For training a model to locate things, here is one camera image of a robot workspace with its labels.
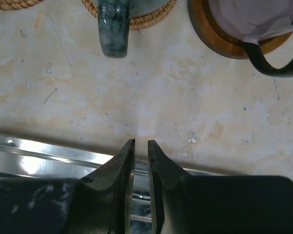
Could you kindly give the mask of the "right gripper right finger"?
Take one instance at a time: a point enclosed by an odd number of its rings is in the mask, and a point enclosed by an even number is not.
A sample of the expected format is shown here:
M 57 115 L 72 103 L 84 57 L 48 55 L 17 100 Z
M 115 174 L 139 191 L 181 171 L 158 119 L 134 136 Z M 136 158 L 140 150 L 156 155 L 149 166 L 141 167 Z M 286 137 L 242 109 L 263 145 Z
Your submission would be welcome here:
M 190 175 L 155 140 L 148 141 L 149 188 L 153 234 L 188 232 L 181 178 Z

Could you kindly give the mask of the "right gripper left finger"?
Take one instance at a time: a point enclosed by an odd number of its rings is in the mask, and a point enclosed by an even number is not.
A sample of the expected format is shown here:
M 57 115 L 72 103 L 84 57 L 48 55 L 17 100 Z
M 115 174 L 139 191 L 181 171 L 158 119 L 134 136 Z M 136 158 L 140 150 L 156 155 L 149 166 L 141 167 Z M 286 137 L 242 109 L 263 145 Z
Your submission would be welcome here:
M 117 155 L 79 180 L 62 233 L 129 233 L 134 169 L 135 140 L 130 139 Z

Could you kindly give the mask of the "brown wooden coaster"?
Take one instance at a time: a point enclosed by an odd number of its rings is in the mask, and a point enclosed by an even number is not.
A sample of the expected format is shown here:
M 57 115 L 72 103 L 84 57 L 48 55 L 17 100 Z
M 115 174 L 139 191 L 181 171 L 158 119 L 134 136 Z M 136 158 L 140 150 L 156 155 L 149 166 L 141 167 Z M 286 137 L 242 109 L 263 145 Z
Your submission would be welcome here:
M 42 0 L 0 0 L 0 10 L 20 10 L 34 6 Z
M 231 59 L 248 59 L 242 42 L 225 33 L 214 20 L 209 9 L 209 0 L 189 0 L 188 12 L 192 26 L 201 41 L 214 52 Z M 267 54 L 281 46 L 292 32 L 261 40 L 260 49 Z

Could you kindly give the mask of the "woven rattan coaster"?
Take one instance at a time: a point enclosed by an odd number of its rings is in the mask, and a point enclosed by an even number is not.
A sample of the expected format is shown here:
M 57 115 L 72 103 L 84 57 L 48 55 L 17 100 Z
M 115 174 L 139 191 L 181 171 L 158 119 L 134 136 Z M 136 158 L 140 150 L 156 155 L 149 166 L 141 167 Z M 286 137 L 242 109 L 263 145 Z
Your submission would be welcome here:
M 92 0 L 82 0 L 82 3 L 95 18 L 98 18 L 98 6 Z M 169 0 L 165 5 L 151 13 L 131 17 L 129 29 L 138 31 L 156 25 L 171 12 L 175 4 L 176 0 Z

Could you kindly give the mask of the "grey metal mug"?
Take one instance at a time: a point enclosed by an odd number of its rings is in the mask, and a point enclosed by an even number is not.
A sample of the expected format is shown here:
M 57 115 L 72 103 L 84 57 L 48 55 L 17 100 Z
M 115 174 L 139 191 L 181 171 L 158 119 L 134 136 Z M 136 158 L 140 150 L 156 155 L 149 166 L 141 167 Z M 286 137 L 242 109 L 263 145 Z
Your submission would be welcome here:
M 130 18 L 151 13 L 167 3 L 167 0 L 96 0 L 103 54 L 114 59 L 126 57 Z

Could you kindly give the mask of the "purple mug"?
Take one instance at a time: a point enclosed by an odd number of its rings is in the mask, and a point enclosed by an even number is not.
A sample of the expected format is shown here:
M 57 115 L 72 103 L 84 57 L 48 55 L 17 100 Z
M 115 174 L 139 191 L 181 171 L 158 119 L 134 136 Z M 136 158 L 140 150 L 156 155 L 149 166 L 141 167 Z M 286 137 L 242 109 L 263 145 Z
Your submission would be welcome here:
M 293 59 L 282 68 L 270 65 L 261 40 L 293 31 L 293 0 L 210 0 L 211 14 L 229 36 L 242 42 L 254 68 L 271 77 L 293 77 Z

